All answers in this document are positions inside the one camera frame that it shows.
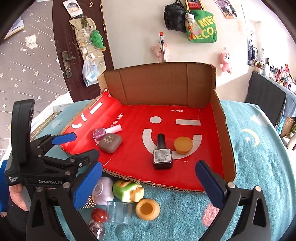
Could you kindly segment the person's left hand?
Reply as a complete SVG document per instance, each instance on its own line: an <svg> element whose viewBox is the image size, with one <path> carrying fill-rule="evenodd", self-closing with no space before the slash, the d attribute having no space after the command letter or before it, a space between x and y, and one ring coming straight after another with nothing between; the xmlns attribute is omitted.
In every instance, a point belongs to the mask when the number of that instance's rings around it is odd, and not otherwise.
<svg viewBox="0 0 296 241"><path fill-rule="evenodd" d="M17 184L9 187L9 201L8 201L8 210L1 212L1 217L7 217L8 214L18 211L28 212L28 207L25 204L25 201L22 197L23 185Z"/></svg>

